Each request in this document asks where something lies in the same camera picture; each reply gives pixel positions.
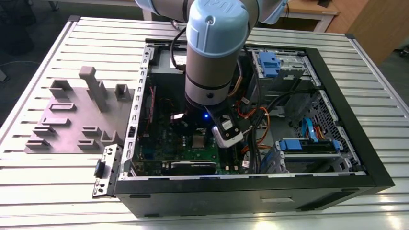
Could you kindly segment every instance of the black cable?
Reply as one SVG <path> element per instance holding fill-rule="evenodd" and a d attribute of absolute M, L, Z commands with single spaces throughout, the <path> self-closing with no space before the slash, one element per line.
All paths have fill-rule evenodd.
<path fill-rule="evenodd" d="M 170 44 L 170 58 L 171 58 L 171 64 L 174 65 L 175 69 L 179 71 L 185 71 L 186 69 L 186 65 L 177 65 L 175 60 L 174 60 L 174 54 L 173 54 L 173 47 L 174 47 L 174 43 L 177 41 L 177 39 L 179 38 L 179 36 L 183 34 L 183 32 L 186 31 L 186 28 L 183 28 L 178 34 L 175 35 L 171 44 Z"/>
<path fill-rule="evenodd" d="M 252 63 L 252 60 L 251 60 L 251 55 L 247 51 L 247 48 L 243 46 L 243 52 L 248 58 L 248 61 L 250 61 L 250 64 L 251 64 L 251 69 L 252 69 L 252 77 L 254 77 L 254 81 L 255 81 L 255 89 L 256 89 L 256 104 L 255 104 L 255 112 L 254 112 L 254 115 L 252 115 L 252 119 L 251 121 L 254 120 L 255 117 L 258 117 L 258 114 L 259 114 L 259 111 L 258 111 L 258 108 L 259 108 L 259 98 L 260 98 L 260 91 L 259 91 L 259 82 L 258 82 L 258 74 L 256 74 L 256 69 L 255 69 L 255 66 L 254 66 L 254 63 Z M 258 168 L 256 167 L 256 161 L 260 162 L 260 156 L 259 156 L 259 150 L 258 150 L 258 147 L 256 147 L 256 142 L 255 142 L 255 130 L 256 130 L 256 126 L 252 126 L 251 127 L 251 132 L 250 132 L 250 140 L 247 142 L 247 145 L 248 145 L 248 150 L 250 150 L 250 162 L 255 162 L 255 172 L 254 173 L 258 173 Z"/>
<path fill-rule="evenodd" d="M 259 98 L 260 98 L 260 92 L 259 92 L 259 82 L 258 82 L 258 74 L 256 74 L 256 70 L 255 70 L 255 66 L 254 66 L 254 63 L 252 63 L 252 60 L 251 60 L 251 55 L 248 53 L 248 50 L 247 48 L 243 46 L 243 52 L 248 58 L 248 61 L 250 61 L 250 64 L 251 64 L 251 69 L 252 69 L 252 77 L 254 77 L 254 81 L 255 81 L 255 88 L 256 88 L 256 104 L 255 104 L 255 113 L 258 113 L 258 108 L 259 108 Z"/>

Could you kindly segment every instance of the metal block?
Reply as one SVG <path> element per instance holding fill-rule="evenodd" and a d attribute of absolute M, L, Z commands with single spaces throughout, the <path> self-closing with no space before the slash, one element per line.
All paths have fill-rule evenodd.
<path fill-rule="evenodd" d="M 77 146 L 81 150 L 97 150 L 99 148 L 93 139 L 78 140 Z"/>
<path fill-rule="evenodd" d="M 42 125 L 49 125 L 49 126 L 67 126 L 70 124 L 70 121 L 66 117 L 63 118 L 47 118 L 43 117 L 41 120 Z"/>
<path fill-rule="evenodd" d="M 98 126 L 82 126 L 81 132 L 85 136 L 99 136 L 101 135 L 101 130 Z"/>
<path fill-rule="evenodd" d="M 113 144 L 122 144 L 122 140 L 114 131 L 111 137 L 107 136 L 107 133 L 103 131 L 101 135 L 101 143 L 103 146 L 113 145 Z"/>
<path fill-rule="evenodd" d="M 103 149 L 110 136 L 101 142 L 101 132 L 105 131 L 109 135 L 115 131 L 111 142 L 119 142 L 125 138 L 126 121 L 129 117 L 129 111 L 131 107 L 131 101 L 123 102 L 115 100 L 115 94 L 113 88 L 106 88 L 106 106 L 109 110 L 103 113 L 99 112 L 93 100 L 89 99 L 86 88 L 71 88 L 70 91 L 65 91 L 67 98 L 49 100 L 46 109 L 43 110 L 38 126 L 49 125 L 54 133 L 53 135 L 42 135 L 33 133 L 31 138 L 41 137 L 49 144 L 50 148 L 38 150 L 38 148 L 25 148 L 26 153 L 89 153 L 95 154 Z M 133 96 L 134 90 L 129 89 L 129 93 Z M 75 110 L 59 110 L 51 111 L 49 108 L 51 104 L 74 104 Z M 97 148 L 78 146 L 78 140 L 93 139 L 93 145 L 98 145 Z"/>
<path fill-rule="evenodd" d="M 70 90 L 71 87 L 66 80 L 54 80 L 49 87 L 49 91 L 54 98 L 67 98 L 65 91 Z"/>
<path fill-rule="evenodd" d="M 75 108 L 75 105 L 73 103 L 53 103 L 50 104 L 49 106 L 49 110 L 55 112 L 55 111 L 65 111 L 65 112 L 69 112 L 69 111 L 74 111 L 77 108 Z"/>
<path fill-rule="evenodd" d="M 37 136 L 53 136 L 55 134 L 55 130 L 50 126 L 35 126 L 31 132 Z"/>
<path fill-rule="evenodd" d="M 95 70 L 93 67 L 82 66 L 78 71 L 78 77 L 86 82 L 89 88 L 89 95 L 91 96 L 90 98 L 94 100 L 98 110 L 101 112 L 105 112 L 107 111 L 107 105 L 103 96 L 105 87 L 102 89 L 99 88 L 99 83 L 95 81 L 94 73 Z"/>
<path fill-rule="evenodd" d="M 43 150 L 49 148 L 49 143 L 42 138 L 38 138 L 27 140 L 25 146 L 31 150 Z"/>
<path fill-rule="evenodd" d="M 130 94 L 126 84 L 117 84 L 114 86 L 114 96 L 117 101 L 130 101 Z"/>

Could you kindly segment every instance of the metal chassis frame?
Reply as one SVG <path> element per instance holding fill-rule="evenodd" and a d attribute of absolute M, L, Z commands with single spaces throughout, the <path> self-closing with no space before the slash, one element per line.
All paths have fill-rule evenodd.
<path fill-rule="evenodd" d="M 247 190 L 278 190 L 278 189 L 311 189 L 311 188 L 339 188 L 343 190 L 355 191 L 352 195 L 336 200 L 336 203 L 356 196 L 359 193 L 375 193 L 388 187 L 391 187 L 392 181 L 386 172 L 386 169 L 376 156 L 374 148 L 364 135 L 363 129 L 358 123 L 358 120 L 351 112 L 350 106 L 342 96 L 340 90 L 332 79 L 330 71 L 326 67 L 323 59 L 316 49 L 312 48 L 294 48 L 274 46 L 282 49 L 296 49 L 306 53 L 310 59 L 310 64 L 315 70 L 318 78 L 324 86 L 326 94 L 335 113 L 338 114 L 339 124 L 344 127 L 346 134 L 354 145 L 360 163 L 364 165 L 367 172 L 366 176 L 335 176 L 335 177 L 292 177 L 292 178 L 264 178 L 259 177 L 251 180 L 250 183 L 242 183 L 242 179 L 229 180 L 145 180 L 145 181 L 129 181 L 123 180 L 123 169 L 121 165 L 121 173 L 118 181 L 115 183 L 114 194 L 118 197 L 139 194 L 154 193 L 178 193 L 178 192 L 217 192 L 217 191 L 247 191 Z M 125 163 L 129 160 L 126 157 L 121 160 Z"/>

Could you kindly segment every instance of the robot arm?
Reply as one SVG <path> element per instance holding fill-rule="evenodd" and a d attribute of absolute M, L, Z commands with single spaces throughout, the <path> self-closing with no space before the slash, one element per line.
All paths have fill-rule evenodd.
<path fill-rule="evenodd" d="M 135 0 L 157 15 L 186 25 L 186 100 L 205 107 L 215 123 L 218 146 L 230 147 L 242 134 L 226 104 L 235 61 L 258 21 L 275 23 L 287 0 Z"/>

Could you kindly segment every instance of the aluminum table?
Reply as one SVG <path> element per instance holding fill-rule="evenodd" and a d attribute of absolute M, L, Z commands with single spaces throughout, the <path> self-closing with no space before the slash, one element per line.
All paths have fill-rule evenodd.
<path fill-rule="evenodd" d="M 54 79 L 85 87 L 81 66 L 110 88 L 134 88 L 146 38 L 173 39 L 167 23 L 71 17 L 0 129 L 0 227 L 57 229 L 407 229 L 409 110 L 359 44 L 343 34 L 254 29 L 247 44 L 316 48 L 395 187 L 323 211 L 137 219 L 117 199 L 91 200 L 99 155 L 26 154 L 25 142 Z"/>

